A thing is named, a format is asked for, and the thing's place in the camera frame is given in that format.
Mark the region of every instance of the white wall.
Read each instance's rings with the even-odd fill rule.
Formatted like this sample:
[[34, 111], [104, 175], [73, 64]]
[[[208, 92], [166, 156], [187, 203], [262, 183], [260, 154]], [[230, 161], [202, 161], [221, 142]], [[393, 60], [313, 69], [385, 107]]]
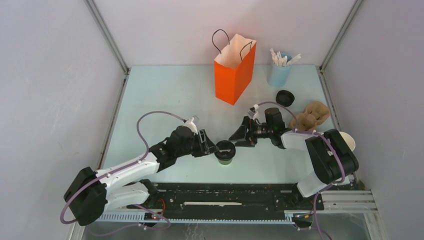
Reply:
[[[211, 37], [224, 29], [257, 40], [255, 62], [270, 48], [320, 65], [354, 0], [97, 0], [119, 50], [133, 65], [211, 65]], [[221, 49], [226, 36], [215, 35]]]
[[0, 1], [0, 33], [0, 238], [65, 239], [63, 194], [99, 160], [123, 73], [83, 0]]
[[424, 1], [365, 1], [326, 70], [391, 240], [422, 239]]

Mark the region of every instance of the blue cup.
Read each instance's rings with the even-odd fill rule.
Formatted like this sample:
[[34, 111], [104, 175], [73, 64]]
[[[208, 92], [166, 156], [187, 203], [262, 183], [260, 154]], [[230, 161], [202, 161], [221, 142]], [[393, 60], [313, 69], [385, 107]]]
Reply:
[[[288, 53], [281, 52], [281, 56], [283, 58], [284, 56], [287, 56], [287, 62], [292, 60], [292, 56]], [[284, 86], [284, 84], [286, 84], [287, 77], [289, 76], [292, 65], [277, 66], [275, 65], [274, 61], [271, 64], [272, 64], [271, 73], [269, 74], [269, 77], [266, 81], [268, 82], [269, 85], [275, 88], [281, 88], [282, 86]]]

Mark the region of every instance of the light blue tabletop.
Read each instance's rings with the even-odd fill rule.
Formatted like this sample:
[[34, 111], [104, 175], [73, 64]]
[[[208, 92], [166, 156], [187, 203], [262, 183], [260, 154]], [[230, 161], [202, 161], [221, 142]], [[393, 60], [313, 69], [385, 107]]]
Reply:
[[[254, 104], [275, 101], [277, 92], [285, 89], [294, 94], [289, 107], [300, 113], [311, 101], [327, 105], [314, 65], [294, 65], [283, 88], [267, 83], [268, 65], [256, 65], [253, 78], [237, 103], [232, 106], [215, 98], [214, 66], [133, 66], [124, 90], [113, 133], [103, 159], [103, 168], [112, 167], [138, 155], [146, 149], [136, 131], [138, 118], [150, 111], [168, 111], [185, 119], [200, 118], [197, 129], [205, 129], [217, 143], [228, 139], [240, 126], [243, 116]], [[264, 110], [259, 108], [261, 122]], [[288, 124], [290, 114], [281, 109]], [[140, 123], [140, 130], [149, 145], [169, 137], [182, 122], [169, 115], [154, 114]], [[317, 131], [334, 128], [331, 117]], [[269, 139], [259, 139], [254, 148], [238, 147], [229, 165], [221, 165], [215, 155], [178, 158], [176, 164], [149, 178], [153, 182], [176, 183], [296, 183], [312, 172], [307, 152], [279, 149]]]

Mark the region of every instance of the paper bag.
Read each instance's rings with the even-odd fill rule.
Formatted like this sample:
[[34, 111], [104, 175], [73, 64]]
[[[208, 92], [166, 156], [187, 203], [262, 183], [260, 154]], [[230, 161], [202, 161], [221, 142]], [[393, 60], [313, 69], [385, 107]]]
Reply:
[[[228, 45], [222, 50], [214, 43], [218, 31], [228, 38]], [[215, 96], [234, 105], [252, 80], [256, 41], [239, 34], [230, 40], [224, 30], [218, 29], [212, 35], [212, 44], [219, 51], [214, 60]]]

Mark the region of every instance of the black bag handle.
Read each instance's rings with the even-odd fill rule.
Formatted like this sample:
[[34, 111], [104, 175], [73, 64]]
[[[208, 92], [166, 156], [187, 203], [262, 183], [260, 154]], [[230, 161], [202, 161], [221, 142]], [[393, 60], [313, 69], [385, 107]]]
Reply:
[[218, 49], [219, 54], [222, 54], [221, 50], [220, 50], [220, 49], [219, 49], [219, 48], [215, 45], [215, 43], [214, 43], [214, 35], [215, 35], [218, 31], [223, 31], [223, 32], [225, 33], [226, 38], [228, 39], [228, 45], [230, 45], [230, 38], [228, 37], [228, 34], [227, 34], [224, 30], [222, 30], [222, 29], [218, 29], [218, 30], [216, 30], [216, 31], [212, 34], [212, 44], [213, 44], [213, 46], [214, 46], [216, 49]]
[[250, 41], [248, 44], [246, 44], [246, 45], [244, 45], [244, 47], [240, 50], [240, 59], [243, 61], [243, 58], [242, 58], [242, 51], [243, 51], [243, 49], [245, 49], [245, 47], [247, 46], [247, 45], [249, 45], [250, 44], [250, 49], [249, 49], [249, 51], [250, 50], [252, 50], [252, 42], [253, 41]]

